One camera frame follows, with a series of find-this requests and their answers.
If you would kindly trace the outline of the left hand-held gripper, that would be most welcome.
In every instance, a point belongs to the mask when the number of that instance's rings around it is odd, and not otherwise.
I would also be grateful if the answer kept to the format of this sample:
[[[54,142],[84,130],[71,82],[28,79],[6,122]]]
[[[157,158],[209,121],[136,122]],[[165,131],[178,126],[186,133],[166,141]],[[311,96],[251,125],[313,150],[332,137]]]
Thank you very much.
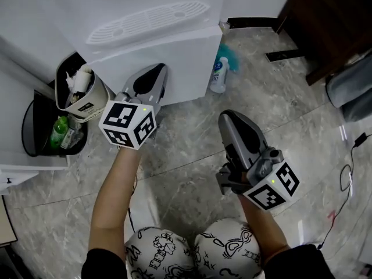
[[[123,92],[107,102],[98,127],[110,144],[138,150],[155,135],[167,71],[164,63],[145,67],[127,80]]]

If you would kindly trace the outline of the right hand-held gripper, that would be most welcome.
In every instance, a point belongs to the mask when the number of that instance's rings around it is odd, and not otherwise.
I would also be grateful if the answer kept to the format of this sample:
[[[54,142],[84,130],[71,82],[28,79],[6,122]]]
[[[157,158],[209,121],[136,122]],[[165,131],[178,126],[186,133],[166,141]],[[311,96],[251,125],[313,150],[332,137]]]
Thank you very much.
[[[237,111],[223,111],[218,125],[229,161],[216,174],[221,193],[231,190],[243,195],[264,211],[289,202],[299,188],[299,178],[280,150],[267,148],[258,125]],[[253,165],[252,154],[262,152]]]

